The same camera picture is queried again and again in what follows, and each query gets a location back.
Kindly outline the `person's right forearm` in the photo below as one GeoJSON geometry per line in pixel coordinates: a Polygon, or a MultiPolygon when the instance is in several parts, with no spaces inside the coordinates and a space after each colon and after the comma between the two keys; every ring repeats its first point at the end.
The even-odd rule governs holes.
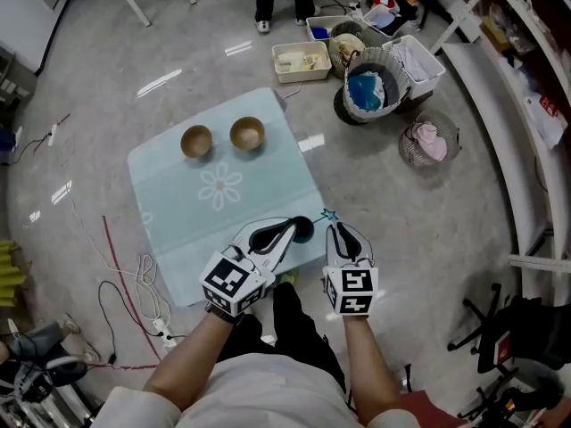
{"type": "Polygon", "coordinates": [[[365,317],[344,317],[352,397],[360,423],[367,426],[376,416],[401,407],[393,373],[377,345],[365,317]]]}

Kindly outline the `person's white shirt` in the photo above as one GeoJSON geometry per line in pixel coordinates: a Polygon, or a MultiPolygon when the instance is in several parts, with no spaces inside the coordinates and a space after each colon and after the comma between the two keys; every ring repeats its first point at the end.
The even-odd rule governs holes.
{"type": "Polygon", "coordinates": [[[420,428],[404,409],[359,423],[325,371],[281,355],[247,354],[217,364],[187,410],[164,397],[116,387],[91,428],[420,428]]]}

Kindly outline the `grey cabinet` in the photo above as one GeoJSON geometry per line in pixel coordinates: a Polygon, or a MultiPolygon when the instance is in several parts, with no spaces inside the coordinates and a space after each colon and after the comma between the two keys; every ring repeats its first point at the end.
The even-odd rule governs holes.
{"type": "Polygon", "coordinates": [[[0,45],[0,111],[25,106],[35,93],[37,76],[0,45]]]}

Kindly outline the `white bag with red print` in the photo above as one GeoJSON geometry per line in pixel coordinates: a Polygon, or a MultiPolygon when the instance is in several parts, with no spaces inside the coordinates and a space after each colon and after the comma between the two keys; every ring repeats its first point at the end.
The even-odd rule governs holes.
{"type": "Polygon", "coordinates": [[[543,142],[553,149],[567,129],[566,119],[545,95],[530,92],[525,98],[525,106],[543,142]]]}

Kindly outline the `teal star-shaped wand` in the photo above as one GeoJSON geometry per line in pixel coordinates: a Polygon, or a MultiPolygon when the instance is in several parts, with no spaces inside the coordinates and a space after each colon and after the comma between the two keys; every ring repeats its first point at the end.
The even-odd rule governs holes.
{"type": "Polygon", "coordinates": [[[339,220],[335,210],[324,208],[319,216],[312,221],[312,225],[316,228],[327,228],[334,225],[339,220]]]}

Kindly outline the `dark teal cup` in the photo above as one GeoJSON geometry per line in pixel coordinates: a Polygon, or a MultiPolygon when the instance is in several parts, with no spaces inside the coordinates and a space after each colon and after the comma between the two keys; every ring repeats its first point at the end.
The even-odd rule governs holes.
{"type": "Polygon", "coordinates": [[[295,227],[293,237],[294,243],[307,243],[314,235],[314,224],[309,218],[304,216],[297,216],[292,218],[292,223],[295,227]]]}

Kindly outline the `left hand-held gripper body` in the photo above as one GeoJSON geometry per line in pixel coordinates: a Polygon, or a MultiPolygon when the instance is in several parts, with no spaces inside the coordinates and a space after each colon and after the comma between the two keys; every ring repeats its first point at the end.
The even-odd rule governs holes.
{"type": "Polygon", "coordinates": [[[275,251],[262,252],[227,242],[206,263],[199,282],[205,299],[231,317],[262,300],[276,281],[275,251]]]}

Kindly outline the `white bin with blue item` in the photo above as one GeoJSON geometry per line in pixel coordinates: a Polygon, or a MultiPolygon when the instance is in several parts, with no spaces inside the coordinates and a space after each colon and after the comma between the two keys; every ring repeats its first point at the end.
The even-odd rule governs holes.
{"type": "Polygon", "coordinates": [[[314,16],[306,20],[306,31],[311,42],[328,43],[333,28],[343,22],[352,21],[348,15],[314,16]]]}

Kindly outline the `dark grey equipment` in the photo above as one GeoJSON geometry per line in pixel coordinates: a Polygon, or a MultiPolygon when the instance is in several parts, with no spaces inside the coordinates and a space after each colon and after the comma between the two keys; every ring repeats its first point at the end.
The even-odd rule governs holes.
{"type": "Polygon", "coordinates": [[[68,352],[62,343],[72,335],[79,339],[81,330],[67,315],[10,342],[0,335],[0,397],[39,403],[54,388],[83,378],[87,362],[99,356],[87,342],[81,352],[68,352]]]}

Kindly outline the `pink red cloth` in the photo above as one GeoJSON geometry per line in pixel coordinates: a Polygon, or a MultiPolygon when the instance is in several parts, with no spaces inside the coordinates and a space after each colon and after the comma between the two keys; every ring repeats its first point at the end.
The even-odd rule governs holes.
{"type": "Polygon", "coordinates": [[[471,428],[463,420],[437,407],[426,391],[403,393],[401,404],[417,418],[421,428],[471,428]]]}

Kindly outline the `brown wooden bowl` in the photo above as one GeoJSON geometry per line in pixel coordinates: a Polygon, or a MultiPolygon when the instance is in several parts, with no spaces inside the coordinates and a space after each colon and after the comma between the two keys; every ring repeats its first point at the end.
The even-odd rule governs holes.
{"type": "Polygon", "coordinates": [[[204,125],[193,125],[181,136],[180,148],[187,158],[204,157],[212,148],[211,131],[204,125]]]}
{"type": "Polygon", "coordinates": [[[230,132],[232,145],[243,151],[253,151],[260,147],[265,140],[265,127],[254,117],[242,117],[234,122],[230,132]]]}

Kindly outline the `person's left forearm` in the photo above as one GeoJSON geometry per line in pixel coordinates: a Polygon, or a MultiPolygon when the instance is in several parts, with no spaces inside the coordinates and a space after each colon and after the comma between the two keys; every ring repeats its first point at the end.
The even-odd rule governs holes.
{"type": "Polygon", "coordinates": [[[231,323],[208,313],[154,369],[143,391],[187,410],[203,392],[232,329],[231,323]]]}

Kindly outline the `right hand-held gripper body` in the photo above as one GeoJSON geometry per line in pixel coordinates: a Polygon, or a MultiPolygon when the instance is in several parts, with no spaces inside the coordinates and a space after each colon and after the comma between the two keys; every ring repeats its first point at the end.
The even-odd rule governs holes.
{"type": "Polygon", "coordinates": [[[378,293],[377,267],[362,266],[323,268],[325,293],[333,311],[342,317],[367,317],[378,293]]]}

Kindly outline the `olive woven round basket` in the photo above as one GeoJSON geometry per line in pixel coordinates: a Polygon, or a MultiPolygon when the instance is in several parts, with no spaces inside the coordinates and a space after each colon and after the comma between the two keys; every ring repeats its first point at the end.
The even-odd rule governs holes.
{"type": "Polygon", "coordinates": [[[362,27],[355,21],[343,21],[336,24],[329,35],[328,54],[333,73],[343,79],[352,53],[361,52],[365,44],[361,40],[362,27]]]}

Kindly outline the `white bin with dark clothes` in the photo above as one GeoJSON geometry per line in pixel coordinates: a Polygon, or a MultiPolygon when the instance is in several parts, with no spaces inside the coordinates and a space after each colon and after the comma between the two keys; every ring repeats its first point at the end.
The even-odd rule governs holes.
{"type": "Polygon", "coordinates": [[[417,18],[418,8],[401,8],[398,12],[377,5],[363,16],[363,21],[375,31],[392,37],[407,22],[417,18]]]}

